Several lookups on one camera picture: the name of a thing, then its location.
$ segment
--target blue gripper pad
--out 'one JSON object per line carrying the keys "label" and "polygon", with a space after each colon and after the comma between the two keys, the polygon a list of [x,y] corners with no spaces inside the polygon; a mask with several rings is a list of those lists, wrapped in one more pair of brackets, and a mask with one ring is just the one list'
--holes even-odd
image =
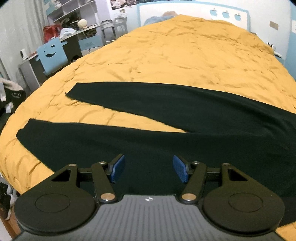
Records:
{"label": "blue gripper pad", "polygon": [[178,174],[181,181],[183,183],[187,183],[189,180],[189,175],[186,171],[186,165],[176,155],[173,157],[173,165],[175,172]]}
{"label": "blue gripper pad", "polygon": [[119,176],[124,170],[125,164],[126,164],[126,158],[125,158],[125,155],[122,155],[122,157],[113,166],[113,170],[110,175],[110,179],[112,183],[116,183]]}

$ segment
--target red bag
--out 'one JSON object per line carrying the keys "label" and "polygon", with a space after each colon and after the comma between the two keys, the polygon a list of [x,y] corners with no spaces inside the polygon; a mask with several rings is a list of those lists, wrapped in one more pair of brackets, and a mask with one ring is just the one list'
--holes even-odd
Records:
{"label": "red bag", "polygon": [[51,38],[58,37],[62,27],[60,24],[45,26],[43,28],[44,42],[47,43]]}

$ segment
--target metal pivot pin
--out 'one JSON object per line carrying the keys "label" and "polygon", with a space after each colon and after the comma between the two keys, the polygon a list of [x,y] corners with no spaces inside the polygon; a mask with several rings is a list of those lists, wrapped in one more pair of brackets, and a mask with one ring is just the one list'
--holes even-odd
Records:
{"label": "metal pivot pin", "polygon": [[113,193],[103,193],[101,195],[101,199],[104,201],[111,201],[115,198],[115,195]]}
{"label": "metal pivot pin", "polygon": [[196,199],[196,196],[192,193],[185,193],[182,195],[182,199],[185,201],[193,201]]}

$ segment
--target gray ribbed surface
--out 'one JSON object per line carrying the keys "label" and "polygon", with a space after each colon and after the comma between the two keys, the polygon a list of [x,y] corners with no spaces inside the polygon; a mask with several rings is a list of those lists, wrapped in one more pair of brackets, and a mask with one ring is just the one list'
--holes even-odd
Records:
{"label": "gray ribbed surface", "polygon": [[210,225],[199,209],[183,205],[174,196],[125,195],[115,204],[103,205],[84,227],[68,234],[40,237],[23,233],[17,241],[280,241],[276,233],[236,237]]}

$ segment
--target cabinet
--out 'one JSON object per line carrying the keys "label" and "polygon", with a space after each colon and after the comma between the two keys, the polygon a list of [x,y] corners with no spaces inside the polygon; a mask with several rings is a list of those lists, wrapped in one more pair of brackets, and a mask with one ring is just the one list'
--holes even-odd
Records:
{"label": "cabinet", "polygon": [[46,0],[45,9],[50,25],[60,23],[72,13],[79,13],[81,19],[86,19],[88,26],[96,24],[97,8],[95,0],[59,0],[60,6],[56,7],[54,0]]}

